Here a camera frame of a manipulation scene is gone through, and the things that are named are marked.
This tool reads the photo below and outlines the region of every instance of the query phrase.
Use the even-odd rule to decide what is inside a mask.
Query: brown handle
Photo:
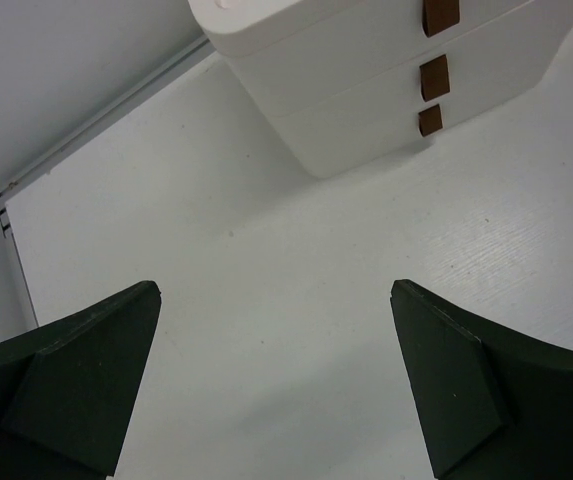
[[[442,109],[438,105],[419,112],[419,133],[427,137],[444,128],[442,124]]]
[[[424,0],[422,17],[426,36],[437,35],[459,23],[459,0]]]
[[[448,60],[446,55],[437,57],[419,67],[422,98],[428,102],[450,92]]]

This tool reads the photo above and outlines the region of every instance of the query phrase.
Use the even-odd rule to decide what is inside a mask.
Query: white table
[[[40,324],[160,286],[117,478],[432,478],[397,278],[573,348],[573,32],[425,147],[315,181],[212,56],[7,203]]]

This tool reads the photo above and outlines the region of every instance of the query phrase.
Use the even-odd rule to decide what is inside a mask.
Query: table surface
[[[393,281],[573,349],[573,31],[516,100],[308,177],[217,55],[7,205],[45,324],[163,307],[117,478],[432,478]]]

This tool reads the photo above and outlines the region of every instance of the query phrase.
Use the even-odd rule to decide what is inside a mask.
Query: box lid
[[[189,0],[215,48],[244,57],[363,0]]]

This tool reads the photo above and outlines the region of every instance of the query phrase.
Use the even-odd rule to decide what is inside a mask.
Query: brown latch
[[[459,23],[459,0],[424,0],[422,17],[426,36],[437,35]]]
[[[427,137],[444,128],[442,124],[442,109],[439,104],[419,112],[419,133]]]
[[[450,92],[448,60],[446,55],[437,57],[419,67],[422,98],[428,102]]]

